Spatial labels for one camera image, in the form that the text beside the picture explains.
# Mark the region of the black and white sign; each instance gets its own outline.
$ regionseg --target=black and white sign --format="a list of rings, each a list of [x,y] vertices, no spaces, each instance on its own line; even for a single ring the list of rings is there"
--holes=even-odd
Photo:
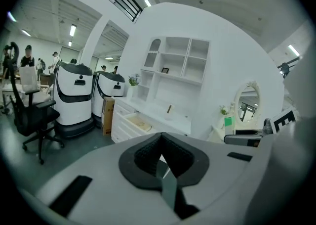
[[[272,131],[276,134],[282,127],[297,120],[294,108],[290,107],[270,120]]]

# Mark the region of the black office chair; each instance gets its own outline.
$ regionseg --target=black office chair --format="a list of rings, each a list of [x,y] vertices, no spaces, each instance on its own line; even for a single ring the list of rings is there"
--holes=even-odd
[[[15,86],[15,77],[14,77],[14,67],[12,61],[8,63],[8,70],[10,71],[10,80],[13,88],[13,93],[15,96],[15,101],[10,96],[10,100],[13,105],[14,110],[14,123],[18,132],[24,136],[29,136],[32,133],[37,133],[36,136],[30,138],[29,140],[23,142],[23,149],[27,150],[26,144],[39,139],[39,163],[43,164],[44,160],[41,158],[41,147],[44,139],[49,139],[60,143],[60,146],[63,148],[64,144],[61,140],[58,140],[54,137],[48,135],[54,127],[47,129],[47,124],[56,120],[59,117],[59,112],[51,108],[56,102],[54,100],[47,101],[39,104],[32,104],[33,94],[39,92],[40,90],[30,90],[25,93],[29,95],[29,106],[25,107],[18,90]]]

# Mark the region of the ornate mirror frame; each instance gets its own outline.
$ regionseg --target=ornate mirror frame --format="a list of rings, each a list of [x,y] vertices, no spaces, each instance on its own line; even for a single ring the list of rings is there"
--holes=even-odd
[[[258,107],[256,109],[256,113],[255,113],[253,119],[248,121],[248,122],[243,122],[240,120],[239,115],[238,115],[238,103],[239,103],[241,93],[248,86],[254,88],[254,90],[258,94]],[[252,82],[248,82],[248,83],[242,85],[239,88],[239,90],[235,96],[235,123],[236,123],[235,129],[257,129],[258,128],[257,123],[258,123],[258,120],[259,120],[260,115],[261,115],[261,110],[262,110],[262,103],[261,103],[260,89],[259,89],[257,82],[252,81]]]

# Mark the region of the chair wheel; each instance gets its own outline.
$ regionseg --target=chair wheel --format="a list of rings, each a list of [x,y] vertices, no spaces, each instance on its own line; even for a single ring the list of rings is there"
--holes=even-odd
[[[3,113],[3,114],[8,114],[9,112],[10,112],[9,108],[6,108],[6,109],[3,109],[3,110],[2,110],[2,113]]]

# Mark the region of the floor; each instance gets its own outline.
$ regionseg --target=floor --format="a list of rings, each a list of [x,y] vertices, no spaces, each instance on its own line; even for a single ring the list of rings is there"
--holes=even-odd
[[[22,142],[29,139],[18,133],[13,116],[0,113],[0,149],[18,187],[35,194],[38,189],[59,171],[75,162],[91,150],[114,144],[109,135],[103,136],[98,128],[80,137],[64,140],[65,148],[58,143],[45,140],[42,149],[44,164],[37,159],[38,141],[22,149]]]

